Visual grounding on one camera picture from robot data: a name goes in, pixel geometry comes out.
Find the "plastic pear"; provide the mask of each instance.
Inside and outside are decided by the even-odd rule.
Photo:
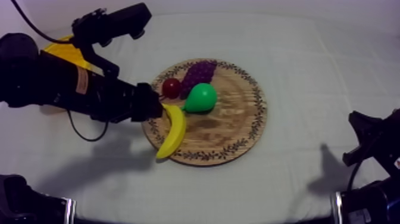
[[[182,110],[188,113],[198,113],[212,110],[217,102],[217,91],[207,83],[197,84],[186,99]]]

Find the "banana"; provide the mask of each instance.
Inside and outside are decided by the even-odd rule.
[[[179,147],[186,132],[186,118],[176,105],[162,105],[171,121],[171,129],[157,152],[156,158],[166,158]]]

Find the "red apple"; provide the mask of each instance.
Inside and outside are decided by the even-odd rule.
[[[180,90],[180,82],[177,79],[167,79],[162,84],[162,94],[169,99],[177,98],[180,94]]]

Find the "purple grapes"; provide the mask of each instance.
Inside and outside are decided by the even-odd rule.
[[[200,61],[192,65],[187,70],[186,76],[181,83],[182,90],[180,92],[180,98],[186,99],[195,85],[199,83],[210,83],[216,68],[216,61]]]

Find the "wooden plate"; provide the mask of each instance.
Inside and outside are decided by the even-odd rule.
[[[257,82],[238,66],[221,60],[199,58],[178,63],[162,72],[152,83],[161,93],[163,81],[183,80],[188,68],[198,61],[216,61],[211,84],[218,93],[217,105],[207,115],[186,113],[186,134],[172,160],[193,166],[213,166],[232,161],[246,153],[260,138],[267,118],[267,103]],[[184,100],[164,99],[165,104],[183,105]],[[162,118],[142,124],[155,148],[168,135],[171,124]]]

